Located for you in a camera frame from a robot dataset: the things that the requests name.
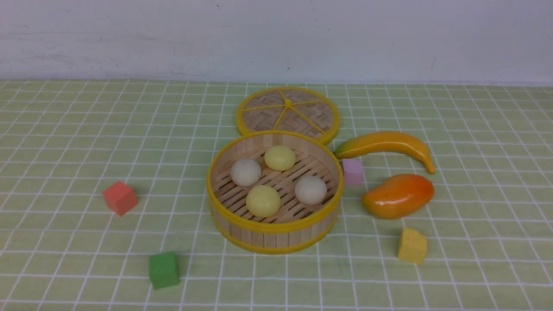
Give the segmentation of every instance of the toy block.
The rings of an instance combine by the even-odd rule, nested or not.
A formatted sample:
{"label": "toy block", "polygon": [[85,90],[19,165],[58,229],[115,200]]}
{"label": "toy block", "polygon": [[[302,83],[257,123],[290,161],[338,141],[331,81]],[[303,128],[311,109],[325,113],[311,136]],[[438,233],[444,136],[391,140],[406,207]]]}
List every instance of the toy block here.
{"label": "toy block", "polygon": [[102,193],[107,207],[119,216],[123,216],[138,204],[138,199],[131,187],[118,181]]}
{"label": "toy block", "polygon": [[161,253],[148,259],[148,276],[154,289],[179,284],[179,265],[175,252]]}
{"label": "toy block", "polygon": [[361,159],[343,159],[341,164],[344,172],[344,186],[363,185],[365,168]]}
{"label": "toy block", "polygon": [[422,264],[426,257],[427,238],[418,230],[403,228],[399,239],[398,259]]}

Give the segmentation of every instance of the steamer basket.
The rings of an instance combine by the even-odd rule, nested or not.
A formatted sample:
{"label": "steamer basket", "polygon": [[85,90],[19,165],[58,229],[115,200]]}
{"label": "steamer basket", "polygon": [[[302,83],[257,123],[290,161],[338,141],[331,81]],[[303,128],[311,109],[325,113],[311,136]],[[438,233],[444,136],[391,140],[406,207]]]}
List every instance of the steamer basket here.
{"label": "steamer basket", "polygon": [[338,108],[322,94],[302,87],[265,89],[246,97],[236,112],[241,135],[259,131],[303,134],[328,145],[340,129]]}
{"label": "steamer basket", "polygon": [[[296,164],[284,172],[267,167],[263,156],[273,145],[285,145],[296,154]],[[243,188],[230,177],[232,165],[255,159],[262,169],[256,185],[278,191],[282,206],[270,217],[253,216],[246,208],[246,195],[256,185]],[[301,176],[315,175],[327,185],[322,204],[305,206],[294,194]],[[219,151],[206,178],[210,212],[221,234],[248,251],[285,254],[300,251],[322,239],[333,227],[340,210],[343,174],[338,160],[321,143],[286,131],[261,131],[242,136]]]}

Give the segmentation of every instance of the toy banana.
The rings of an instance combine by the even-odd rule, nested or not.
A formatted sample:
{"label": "toy banana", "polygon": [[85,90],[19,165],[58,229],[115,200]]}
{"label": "toy banana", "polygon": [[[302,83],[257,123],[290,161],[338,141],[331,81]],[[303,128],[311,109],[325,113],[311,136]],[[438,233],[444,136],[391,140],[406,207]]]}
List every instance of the toy banana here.
{"label": "toy banana", "polygon": [[436,173],[428,147],[418,138],[402,132],[374,132],[352,138],[339,145],[334,156],[338,159],[351,159],[374,152],[406,154],[421,162],[429,174]]}

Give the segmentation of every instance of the woven bamboo lid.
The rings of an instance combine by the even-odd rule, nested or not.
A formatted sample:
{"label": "woven bamboo lid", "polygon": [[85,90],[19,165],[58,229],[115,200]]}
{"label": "woven bamboo lid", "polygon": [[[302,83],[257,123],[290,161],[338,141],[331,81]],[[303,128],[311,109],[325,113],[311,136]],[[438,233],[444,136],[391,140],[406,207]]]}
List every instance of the woven bamboo lid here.
{"label": "woven bamboo lid", "polygon": [[338,134],[340,113],[327,97],[316,91],[283,86],[244,99],[236,112],[236,125],[241,135],[287,131],[327,145]]}

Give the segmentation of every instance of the white wall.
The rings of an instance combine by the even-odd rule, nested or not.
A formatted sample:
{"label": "white wall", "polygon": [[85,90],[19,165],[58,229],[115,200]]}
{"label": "white wall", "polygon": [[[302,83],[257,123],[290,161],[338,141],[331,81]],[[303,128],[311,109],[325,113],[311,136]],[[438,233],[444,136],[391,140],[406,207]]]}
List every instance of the white wall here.
{"label": "white wall", "polygon": [[0,0],[0,79],[553,84],[552,0]]}

